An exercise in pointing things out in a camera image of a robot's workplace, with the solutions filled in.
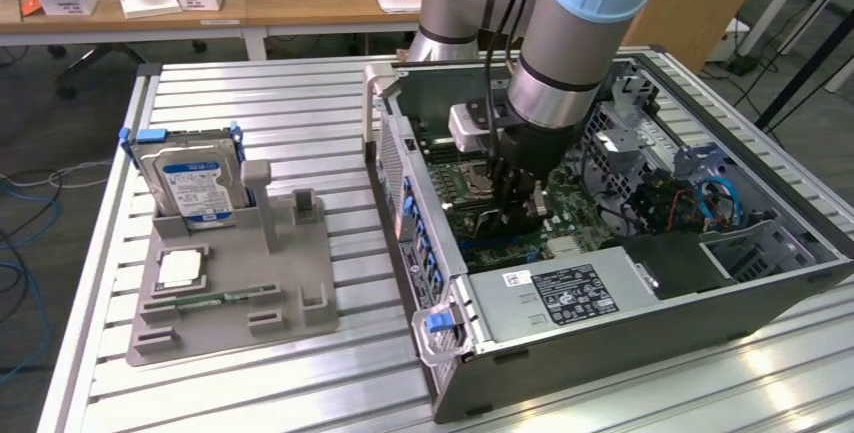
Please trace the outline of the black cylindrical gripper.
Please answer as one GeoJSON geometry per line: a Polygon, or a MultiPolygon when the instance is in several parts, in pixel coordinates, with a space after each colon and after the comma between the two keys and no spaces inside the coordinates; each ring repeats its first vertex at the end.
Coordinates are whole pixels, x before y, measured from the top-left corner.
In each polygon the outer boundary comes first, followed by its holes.
{"type": "Polygon", "coordinates": [[[497,156],[491,162],[493,186],[499,189],[513,173],[523,173],[534,180],[545,180],[563,161],[575,143],[575,128],[542,128],[519,124],[498,134],[497,156]]]}

